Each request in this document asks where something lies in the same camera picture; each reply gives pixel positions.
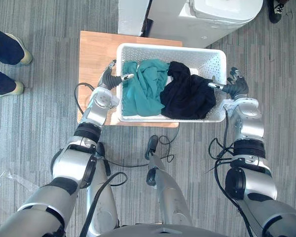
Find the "black cloth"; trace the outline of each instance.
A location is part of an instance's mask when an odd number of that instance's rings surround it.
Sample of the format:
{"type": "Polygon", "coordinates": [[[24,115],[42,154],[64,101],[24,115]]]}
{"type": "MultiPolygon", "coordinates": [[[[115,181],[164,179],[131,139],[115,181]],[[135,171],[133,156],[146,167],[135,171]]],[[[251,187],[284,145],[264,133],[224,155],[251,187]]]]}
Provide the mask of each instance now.
{"type": "Polygon", "coordinates": [[[160,93],[161,103],[165,106],[161,114],[171,119],[204,119],[216,105],[211,82],[198,75],[191,75],[183,63],[171,62],[168,75],[173,77],[160,93]]]}

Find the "shoe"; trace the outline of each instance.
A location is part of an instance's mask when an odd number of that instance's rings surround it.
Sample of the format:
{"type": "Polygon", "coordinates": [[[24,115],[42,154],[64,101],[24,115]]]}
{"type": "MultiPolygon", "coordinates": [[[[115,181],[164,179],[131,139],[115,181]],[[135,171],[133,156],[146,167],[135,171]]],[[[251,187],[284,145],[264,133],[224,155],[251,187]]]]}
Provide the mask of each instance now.
{"type": "Polygon", "coordinates": [[[20,64],[23,65],[27,65],[29,64],[32,60],[33,60],[33,56],[32,54],[25,48],[23,42],[17,38],[16,36],[14,36],[13,34],[10,33],[5,33],[7,36],[9,36],[10,38],[16,40],[19,45],[22,47],[23,51],[24,51],[24,57],[21,59],[20,64]]]}
{"type": "Polygon", "coordinates": [[[282,18],[284,4],[278,3],[276,0],[268,0],[269,18],[273,24],[278,23],[282,18]]]}
{"type": "Polygon", "coordinates": [[[149,155],[153,155],[156,152],[156,148],[159,142],[159,138],[157,135],[153,135],[149,138],[147,150],[145,153],[145,158],[150,159],[149,155]]]}
{"type": "Polygon", "coordinates": [[[15,81],[15,89],[11,92],[8,92],[6,94],[0,95],[0,97],[6,96],[6,95],[21,95],[23,93],[23,84],[19,81],[15,81]]]}

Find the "teal cloth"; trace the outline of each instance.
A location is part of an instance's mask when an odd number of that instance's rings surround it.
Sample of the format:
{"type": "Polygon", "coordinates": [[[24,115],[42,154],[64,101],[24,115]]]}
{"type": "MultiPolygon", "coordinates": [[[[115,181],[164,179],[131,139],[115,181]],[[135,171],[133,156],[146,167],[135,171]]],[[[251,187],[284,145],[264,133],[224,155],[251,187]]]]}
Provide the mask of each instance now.
{"type": "Polygon", "coordinates": [[[159,115],[164,105],[160,102],[160,92],[168,79],[169,64],[159,59],[125,62],[123,74],[133,73],[134,77],[123,83],[122,114],[124,116],[159,115]]]}

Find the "wooden table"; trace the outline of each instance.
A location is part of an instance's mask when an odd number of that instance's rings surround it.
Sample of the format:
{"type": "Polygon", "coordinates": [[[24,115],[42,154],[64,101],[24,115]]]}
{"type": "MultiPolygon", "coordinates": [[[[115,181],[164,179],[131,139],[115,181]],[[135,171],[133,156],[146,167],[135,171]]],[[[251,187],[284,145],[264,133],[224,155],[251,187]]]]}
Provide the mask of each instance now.
{"type": "MultiPolygon", "coordinates": [[[[152,39],[135,36],[124,36],[107,33],[80,32],[80,54],[79,54],[79,83],[87,82],[94,87],[97,86],[100,76],[108,64],[116,59],[116,50],[121,43],[145,43],[157,45],[182,46],[182,42],[152,39]]],[[[86,86],[79,87],[78,101],[83,111],[88,105],[91,91],[86,86]]],[[[81,113],[78,110],[78,121],[81,113]]],[[[177,122],[121,122],[116,114],[116,108],[108,112],[105,125],[124,126],[152,126],[152,127],[177,127],[177,122]]]]}

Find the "person's leg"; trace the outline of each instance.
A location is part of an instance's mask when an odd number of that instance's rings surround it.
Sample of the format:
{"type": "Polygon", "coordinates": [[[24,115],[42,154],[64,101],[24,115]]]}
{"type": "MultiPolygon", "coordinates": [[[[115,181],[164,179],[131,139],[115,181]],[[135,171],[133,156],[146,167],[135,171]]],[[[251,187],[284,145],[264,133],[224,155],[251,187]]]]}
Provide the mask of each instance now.
{"type": "Polygon", "coordinates": [[[0,31],[0,61],[15,65],[19,62],[29,64],[33,59],[30,52],[24,47],[22,41],[12,34],[0,31]]]}
{"type": "Polygon", "coordinates": [[[5,95],[20,95],[23,92],[23,84],[14,81],[0,72],[0,97],[5,95]]]}

